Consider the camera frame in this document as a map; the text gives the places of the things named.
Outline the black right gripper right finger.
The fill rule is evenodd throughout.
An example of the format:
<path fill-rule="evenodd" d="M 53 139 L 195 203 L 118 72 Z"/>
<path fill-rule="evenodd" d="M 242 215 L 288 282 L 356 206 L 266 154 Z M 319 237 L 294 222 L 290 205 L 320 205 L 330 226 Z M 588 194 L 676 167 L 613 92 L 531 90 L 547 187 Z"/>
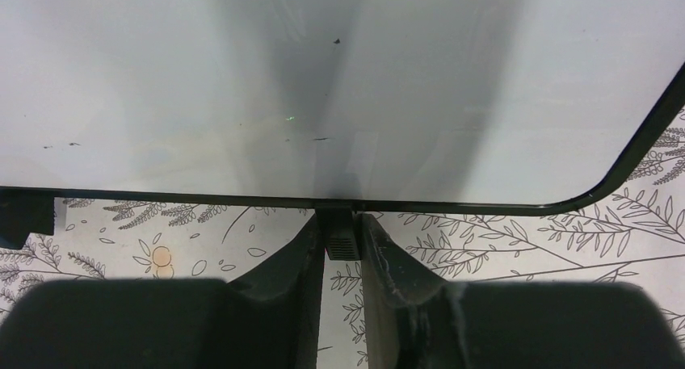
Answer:
<path fill-rule="evenodd" d="M 656 304 L 628 284 L 448 281 L 359 218 L 371 368 L 681 368 Z"/>

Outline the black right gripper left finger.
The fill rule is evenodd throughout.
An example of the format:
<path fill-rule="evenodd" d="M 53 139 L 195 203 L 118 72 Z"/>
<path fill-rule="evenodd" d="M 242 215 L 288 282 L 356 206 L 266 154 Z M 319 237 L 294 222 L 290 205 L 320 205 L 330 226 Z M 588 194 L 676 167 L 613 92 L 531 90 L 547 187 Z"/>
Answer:
<path fill-rule="evenodd" d="M 315 218 L 231 282 L 54 280 L 1 326 L 4 368 L 313 368 L 324 246 Z"/>

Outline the black framed whiteboard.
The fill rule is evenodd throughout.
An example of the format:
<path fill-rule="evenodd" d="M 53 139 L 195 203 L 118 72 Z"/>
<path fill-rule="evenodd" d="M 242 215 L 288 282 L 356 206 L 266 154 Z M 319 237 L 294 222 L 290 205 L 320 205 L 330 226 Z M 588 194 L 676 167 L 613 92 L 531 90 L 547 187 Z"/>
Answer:
<path fill-rule="evenodd" d="M 56 197 L 544 216 L 684 103 L 684 0 L 1 0 L 1 244 Z"/>

